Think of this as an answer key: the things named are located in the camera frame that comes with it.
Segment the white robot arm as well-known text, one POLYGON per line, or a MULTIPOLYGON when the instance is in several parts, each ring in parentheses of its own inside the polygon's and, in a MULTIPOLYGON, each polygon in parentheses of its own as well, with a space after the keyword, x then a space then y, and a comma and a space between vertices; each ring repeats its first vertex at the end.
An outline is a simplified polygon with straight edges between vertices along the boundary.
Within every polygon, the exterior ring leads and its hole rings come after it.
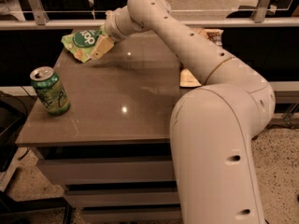
POLYGON ((170 146, 184 224, 266 224, 251 140, 273 117, 268 81, 174 19, 164 0, 128 0, 101 27, 108 45, 151 30, 200 81, 170 119, 170 146))

